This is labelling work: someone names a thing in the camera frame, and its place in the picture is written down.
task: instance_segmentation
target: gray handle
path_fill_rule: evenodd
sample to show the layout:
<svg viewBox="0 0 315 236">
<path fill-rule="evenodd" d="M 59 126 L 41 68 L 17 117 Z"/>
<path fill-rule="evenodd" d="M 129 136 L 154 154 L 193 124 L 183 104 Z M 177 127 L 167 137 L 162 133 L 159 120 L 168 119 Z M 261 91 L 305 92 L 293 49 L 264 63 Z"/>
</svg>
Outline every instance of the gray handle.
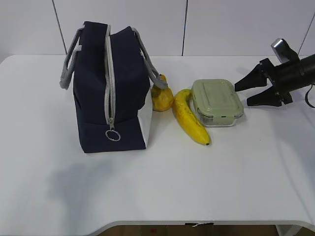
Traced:
<svg viewBox="0 0 315 236">
<path fill-rule="evenodd" d="M 159 75 L 158 71 L 153 66 L 153 64 L 152 64 L 152 62 L 150 60 L 149 54 L 148 54 L 146 48 L 144 47 L 144 44 L 143 44 L 143 42 L 142 42 L 142 40 L 140 38 L 139 32 L 135 28 L 132 28 L 132 30 L 133 30 L 134 34 L 136 35 L 136 38 L 139 41 L 140 48 L 141 48 L 141 51 L 143 53 L 143 61 L 144 61 L 144 64 L 145 64 L 145 66 L 147 68 L 147 71 L 148 71 L 150 79 L 155 84 L 155 86 L 159 87 L 160 89 L 168 88 L 167 82 L 162 80 L 162 78 Z"/>
<path fill-rule="evenodd" d="M 82 48 L 81 45 L 79 45 L 77 48 L 75 48 L 75 45 L 77 44 L 83 29 L 84 29 L 84 26 L 77 30 L 75 37 L 73 38 L 73 41 L 70 45 L 69 51 L 68 51 L 67 55 L 65 56 L 65 60 L 63 63 L 63 72 L 61 74 L 60 82 L 59 82 L 60 87 L 65 89 L 65 90 L 67 90 L 69 88 L 72 74 L 74 71 L 75 59 L 77 57 L 78 51 L 80 51 Z"/>
</svg>

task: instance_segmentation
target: lunch bag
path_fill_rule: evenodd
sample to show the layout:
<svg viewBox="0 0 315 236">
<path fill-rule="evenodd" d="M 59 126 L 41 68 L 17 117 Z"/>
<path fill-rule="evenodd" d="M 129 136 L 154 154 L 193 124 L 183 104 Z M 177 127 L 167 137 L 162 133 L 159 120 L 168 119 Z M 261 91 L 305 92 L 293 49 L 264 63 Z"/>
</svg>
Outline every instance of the lunch bag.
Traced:
<svg viewBox="0 0 315 236">
<path fill-rule="evenodd" d="M 83 151 L 145 149 L 152 118 L 149 78 L 161 89 L 167 83 L 152 65 L 138 31 L 127 27 L 111 35 L 110 25 L 85 22 L 66 55 L 61 88 L 69 88 L 73 72 Z"/>
</svg>

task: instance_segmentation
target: green lid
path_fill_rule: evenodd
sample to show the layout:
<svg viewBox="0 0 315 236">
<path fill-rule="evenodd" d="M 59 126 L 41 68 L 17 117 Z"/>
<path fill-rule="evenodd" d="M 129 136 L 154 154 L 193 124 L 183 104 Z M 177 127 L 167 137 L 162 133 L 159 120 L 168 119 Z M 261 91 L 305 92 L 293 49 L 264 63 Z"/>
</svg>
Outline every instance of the green lid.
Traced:
<svg viewBox="0 0 315 236">
<path fill-rule="evenodd" d="M 244 113 L 243 104 L 228 80 L 197 80 L 192 93 L 196 111 L 206 117 L 229 123 Z"/>
</svg>

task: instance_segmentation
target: glass food container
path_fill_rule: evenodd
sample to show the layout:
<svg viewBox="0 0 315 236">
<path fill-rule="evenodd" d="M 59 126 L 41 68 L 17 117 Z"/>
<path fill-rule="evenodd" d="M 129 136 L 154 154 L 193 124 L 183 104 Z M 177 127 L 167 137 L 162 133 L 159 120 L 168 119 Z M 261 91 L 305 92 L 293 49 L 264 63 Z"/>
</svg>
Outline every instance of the glass food container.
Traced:
<svg viewBox="0 0 315 236">
<path fill-rule="evenodd" d="M 192 99 L 204 126 L 232 126 L 244 113 L 243 104 L 228 80 L 196 80 Z"/>
</svg>

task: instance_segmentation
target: zipper pull ring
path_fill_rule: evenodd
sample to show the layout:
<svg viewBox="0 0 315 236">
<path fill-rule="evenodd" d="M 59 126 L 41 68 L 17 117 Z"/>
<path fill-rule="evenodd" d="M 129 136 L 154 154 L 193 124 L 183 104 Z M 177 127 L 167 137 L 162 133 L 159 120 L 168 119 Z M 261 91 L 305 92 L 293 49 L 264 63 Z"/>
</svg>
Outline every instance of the zipper pull ring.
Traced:
<svg viewBox="0 0 315 236">
<path fill-rule="evenodd" d="M 109 133 L 114 133 L 117 137 L 114 139 L 114 138 L 111 138 L 109 137 Z M 113 141 L 113 142 L 117 142 L 120 140 L 121 136 L 120 136 L 120 133 L 118 133 L 116 130 L 115 130 L 115 126 L 114 126 L 114 119 L 113 118 L 109 118 L 109 130 L 107 130 L 105 132 L 105 135 L 106 137 L 110 140 L 110 141 Z"/>
</svg>

